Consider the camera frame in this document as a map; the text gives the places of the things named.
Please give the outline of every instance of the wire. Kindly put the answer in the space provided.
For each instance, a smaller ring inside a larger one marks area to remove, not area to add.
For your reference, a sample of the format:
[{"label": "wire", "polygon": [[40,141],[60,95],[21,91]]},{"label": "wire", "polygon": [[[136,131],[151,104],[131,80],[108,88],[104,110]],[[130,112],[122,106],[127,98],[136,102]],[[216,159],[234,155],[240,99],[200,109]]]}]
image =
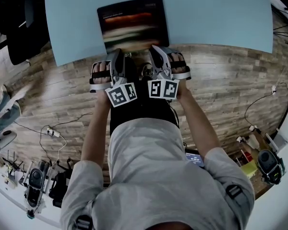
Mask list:
[{"label": "wire", "polygon": [[279,85],[281,85],[283,83],[286,85],[286,89],[288,90],[287,84],[285,82],[281,82]]},{"label": "wire", "polygon": [[248,108],[246,108],[246,111],[245,111],[245,113],[244,113],[244,119],[245,119],[250,125],[254,126],[251,122],[249,122],[249,121],[246,119],[246,113],[247,113],[248,109],[249,109],[253,104],[255,104],[257,101],[259,101],[259,100],[261,100],[261,99],[263,99],[263,98],[265,98],[265,97],[269,97],[269,96],[271,96],[272,94],[273,94],[273,93],[271,93],[271,94],[269,94],[269,95],[265,95],[265,96],[257,99],[257,100],[254,101],[252,104],[250,104],[250,105],[248,106]]},{"label": "wire", "polygon": [[277,9],[277,10],[280,11],[280,12],[282,12],[282,13],[288,14],[288,12],[285,12],[285,11],[282,11],[282,10],[279,10],[279,9]]},{"label": "wire", "polygon": [[56,162],[53,165],[55,165],[59,161],[60,151],[67,145],[66,139],[63,136],[61,136],[61,135],[60,135],[60,137],[62,137],[65,140],[65,145],[59,149],[59,151],[58,151],[58,159],[56,160]]},{"label": "wire", "polygon": [[21,126],[21,127],[23,127],[23,128],[26,128],[26,129],[28,129],[28,130],[31,130],[31,131],[33,131],[33,132],[40,133],[40,132],[38,132],[38,131],[36,131],[36,130],[33,130],[33,129],[30,129],[30,128],[26,127],[26,126],[20,125],[20,124],[16,123],[15,121],[14,121],[14,123],[17,124],[17,125],[19,125],[19,126]]},{"label": "wire", "polygon": [[42,201],[42,197],[39,200],[38,206],[36,207],[35,211],[33,212],[33,215],[35,214],[35,212],[37,211],[38,207],[40,206],[40,202]]},{"label": "wire", "polygon": [[69,124],[69,123],[72,123],[72,122],[76,122],[78,121],[80,118],[82,118],[83,116],[85,115],[92,115],[93,113],[86,113],[86,114],[82,114],[79,118],[75,119],[75,120],[72,120],[72,121],[69,121],[69,122],[66,122],[66,123],[59,123],[59,124],[56,124],[55,126],[52,126],[51,128],[54,128],[58,125],[64,125],[64,124]]},{"label": "wire", "polygon": [[47,153],[47,151],[43,148],[43,146],[42,146],[42,143],[41,143],[41,140],[42,140],[42,130],[43,130],[43,128],[45,128],[45,127],[47,127],[48,125],[44,125],[41,129],[40,129],[40,134],[39,134],[39,144],[40,144],[40,147],[45,151],[45,153],[46,153],[46,156],[47,156],[47,158],[49,159],[49,161],[50,161],[50,165],[52,166],[52,161],[51,161],[51,158],[48,156],[48,153]]},{"label": "wire", "polygon": [[283,72],[285,71],[286,68],[287,68],[287,65],[284,67],[282,73],[279,75],[279,77],[278,77],[278,79],[277,79],[277,82],[276,82],[276,84],[275,84],[276,88],[279,86],[278,81],[279,81],[280,77],[283,75]]}]

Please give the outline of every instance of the plug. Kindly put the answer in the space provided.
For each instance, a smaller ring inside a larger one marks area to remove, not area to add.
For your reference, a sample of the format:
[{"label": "plug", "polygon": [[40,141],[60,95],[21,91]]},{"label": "plug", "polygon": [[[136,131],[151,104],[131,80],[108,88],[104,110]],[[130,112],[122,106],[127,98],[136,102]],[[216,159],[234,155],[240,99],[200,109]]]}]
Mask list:
[{"label": "plug", "polygon": [[272,95],[274,95],[277,91],[277,88],[275,85],[272,85]]},{"label": "plug", "polygon": [[53,128],[51,128],[50,126],[47,127],[47,133],[51,137],[52,136],[60,137],[60,133],[58,131],[54,130]]}]

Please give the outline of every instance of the laminate floor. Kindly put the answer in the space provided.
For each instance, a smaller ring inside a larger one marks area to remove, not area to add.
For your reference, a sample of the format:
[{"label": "laminate floor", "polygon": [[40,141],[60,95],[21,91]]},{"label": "laminate floor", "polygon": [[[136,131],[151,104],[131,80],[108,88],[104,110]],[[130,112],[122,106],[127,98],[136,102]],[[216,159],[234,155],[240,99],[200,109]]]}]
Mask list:
[{"label": "laminate floor", "polygon": [[[283,24],[274,14],[274,27]],[[275,35],[272,54],[231,46],[171,45],[183,53],[192,71],[188,87],[208,116],[224,150],[232,158],[241,155],[237,136],[249,134],[250,124],[244,119],[247,107],[256,99],[270,94],[272,85],[279,84],[277,93],[258,101],[246,116],[263,132],[272,133],[284,115],[288,104],[288,90],[284,84],[288,86],[286,41],[284,37]],[[16,122],[38,132],[43,126],[65,123],[56,126],[67,141],[66,147],[60,151],[61,164],[65,164],[69,157],[75,161],[80,159],[91,118],[84,114],[93,113],[96,103],[96,95],[89,93],[90,69],[99,58],[86,58],[57,67],[48,44],[41,54],[30,59],[31,66],[13,66],[7,50],[0,52],[0,85],[5,83],[14,95],[13,100],[21,98],[19,103],[23,114]],[[136,62],[139,58],[148,58],[147,52],[133,54],[133,58]],[[179,116],[184,142],[188,148],[194,149],[181,106],[178,102],[173,102],[172,106]],[[57,159],[59,148],[65,144],[62,138],[40,135],[17,124],[12,124],[9,129],[17,132],[17,138],[8,149],[16,152],[19,161],[24,161],[25,169],[30,161],[48,160],[39,144],[40,138],[52,161]],[[106,150],[109,139],[108,125]],[[105,183],[108,183],[107,156],[103,171]],[[257,193],[266,188],[259,176],[256,174],[253,179]]]}]

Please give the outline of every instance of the office chair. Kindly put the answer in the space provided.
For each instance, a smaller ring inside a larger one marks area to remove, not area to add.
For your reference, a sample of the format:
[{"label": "office chair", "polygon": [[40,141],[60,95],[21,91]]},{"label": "office chair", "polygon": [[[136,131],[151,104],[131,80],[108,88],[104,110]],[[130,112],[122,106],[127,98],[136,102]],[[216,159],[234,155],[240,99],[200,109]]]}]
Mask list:
[{"label": "office chair", "polygon": [[49,41],[45,0],[1,0],[0,8],[0,32],[7,37],[0,50],[8,47],[13,65],[39,54]]}]

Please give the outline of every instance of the tablet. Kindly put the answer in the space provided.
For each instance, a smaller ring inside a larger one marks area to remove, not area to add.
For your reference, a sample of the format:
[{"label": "tablet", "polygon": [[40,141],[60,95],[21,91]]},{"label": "tablet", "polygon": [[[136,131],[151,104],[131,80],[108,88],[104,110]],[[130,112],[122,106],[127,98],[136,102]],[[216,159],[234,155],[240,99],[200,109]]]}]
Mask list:
[{"label": "tablet", "polygon": [[107,52],[123,53],[165,46],[168,29],[162,0],[131,0],[97,9]]}]

